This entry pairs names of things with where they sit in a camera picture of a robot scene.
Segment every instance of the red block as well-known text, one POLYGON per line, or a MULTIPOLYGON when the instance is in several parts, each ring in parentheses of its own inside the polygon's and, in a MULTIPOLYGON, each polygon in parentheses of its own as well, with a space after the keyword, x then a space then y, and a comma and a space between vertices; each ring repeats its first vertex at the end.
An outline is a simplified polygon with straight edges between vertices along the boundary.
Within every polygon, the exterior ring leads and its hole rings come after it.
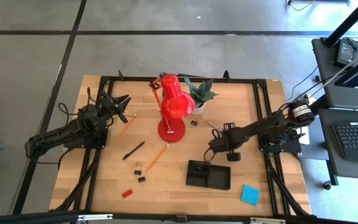
POLYGON ((122 194, 122 198, 126 198, 130 196, 133 193, 131 189, 127 190, 125 193, 122 194))

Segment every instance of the wooden tabletop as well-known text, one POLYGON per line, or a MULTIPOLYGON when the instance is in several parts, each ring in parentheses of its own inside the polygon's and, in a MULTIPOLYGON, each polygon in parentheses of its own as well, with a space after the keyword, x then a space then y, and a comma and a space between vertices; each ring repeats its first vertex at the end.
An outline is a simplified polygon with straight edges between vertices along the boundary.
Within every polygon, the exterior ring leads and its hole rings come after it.
MULTIPOLYGON (((76 110, 86 104, 86 88, 90 87, 95 98, 100 76, 84 76, 76 110)), ((272 110, 284 103, 281 81, 267 80, 272 110)), ((181 83, 182 90, 188 91, 181 83)), ((218 190, 194 187, 185 184, 189 160, 203 161, 203 154, 212 140, 212 127, 208 120, 219 127, 224 123, 235 122, 245 126, 257 121, 254 92, 251 84, 214 83, 212 91, 219 93, 208 101, 200 115, 184 118, 186 134, 182 140, 171 143, 153 168, 144 175, 147 166, 167 144, 158 135, 157 125, 161 120, 158 104, 147 82, 115 81, 113 96, 129 94, 131 102, 126 116, 137 117, 122 138, 118 134, 125 127, 120 120, 114 120, 109 129, 106 147, 102 150, 101 160, 94 190, 92 212, 111 213, 158 213, 187 215, 272 215, 269 188, 263 155, 258 150, 257 137, 254 136, 237 149, 241 161, 228 162, 226 153, 216 154, 211 161, 214 165, 231 167, 231 189, 218 190), (198 122, 197 126, 190 121, 198 122), (125 154, 142 141, 146 143, 128 159, 125 154), (146 181, 138 183, 135 170, 142 170, 146 181), (260 190, 256 207, 240 201, 243 185, 260 190), (133 194, 122 198, 122 193, 132 189, 133 194)), ((84 149, 74 149, 62 160, 50 208, 56 208, 78 182, 84 149)), ((307 212, 311 212, 305 182, 299 160, 292 154, 281 154, 285 183, 296 201, 307 212)), ((280 191, 276 188, 279 211, 282 210, 280 191)))

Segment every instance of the concrete floor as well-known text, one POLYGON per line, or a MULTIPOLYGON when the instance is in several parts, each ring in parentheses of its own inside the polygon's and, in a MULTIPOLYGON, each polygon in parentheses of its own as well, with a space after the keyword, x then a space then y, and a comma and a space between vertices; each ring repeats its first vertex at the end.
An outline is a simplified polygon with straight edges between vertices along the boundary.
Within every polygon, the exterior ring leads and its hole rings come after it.
MULTIPOLYGON (((305 4, 296 1, 295 6, 305 4)), ((0 29, 71 30, 79 5, 80 0, 0 0, 0 29)), ((316 2, 296 12, 284 0, 94 0, 85 7, 80 30, 327 31, 348 14, 347 5, 341 2, 316 2)), ((228 69, 236 78, 281 79, 289 97, 291 88, 316 66, 311 40, 292 36, 77 36, 57 102, 65 102, 72 110, 83 75, 117 75, 118 69, 124 75, 173 72, 206 77, 221 77, 228 69)), ((67 41, 65 35, 0 36, 0 142, 6 146, 0 150, 0 215, 9 213, 25 164, 23 145, 37 132, 67 41)), ((312 84, 307 80, 295 95, 312 84)), ((49 129, 64 121, 64 115, 55 110, 49 129)), ((40 160, 56 161, 61 153, 58 147, 40 160)), ((339 178, 340 186, 326 191, 319 186, 328 180, 324 161, 303 161, 303 172, 313 214, 358 221, 358 179, 339 178)), ((37 166, 24 212, 47 211, 56 174, 55 165, 37 166)))

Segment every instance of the blue sticky note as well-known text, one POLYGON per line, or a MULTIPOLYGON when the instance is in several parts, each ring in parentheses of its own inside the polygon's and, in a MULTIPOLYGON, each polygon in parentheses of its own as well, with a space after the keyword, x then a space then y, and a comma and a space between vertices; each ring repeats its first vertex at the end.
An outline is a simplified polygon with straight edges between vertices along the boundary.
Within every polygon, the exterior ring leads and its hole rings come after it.
POLYGON ((244 185, 242 189, 241 200, 250 205, 256 206, 259 201, 259 190, 248 185, 244 185))

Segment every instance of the orange pencil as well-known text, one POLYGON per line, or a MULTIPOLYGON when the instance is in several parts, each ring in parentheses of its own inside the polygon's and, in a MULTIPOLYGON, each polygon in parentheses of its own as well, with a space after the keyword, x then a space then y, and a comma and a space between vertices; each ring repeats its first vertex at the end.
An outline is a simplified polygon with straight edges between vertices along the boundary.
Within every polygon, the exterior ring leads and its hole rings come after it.
POLYGON ((149 171, 152 166, 155 164, 155 162, 159 159, 159 157, 167 150, 167 147, 169 146, 169 143, 161 150, 160 154, 153 160, 153 162, 149 165, 146 172, 149 171))
POLYGON ((127 123, 127 126, 119 133, 117 139, 121 138, 121 136, 124 134, 124 132, 128 129, 129 125, 135 120, 137 113, 135 113, 134 117, 127 123))

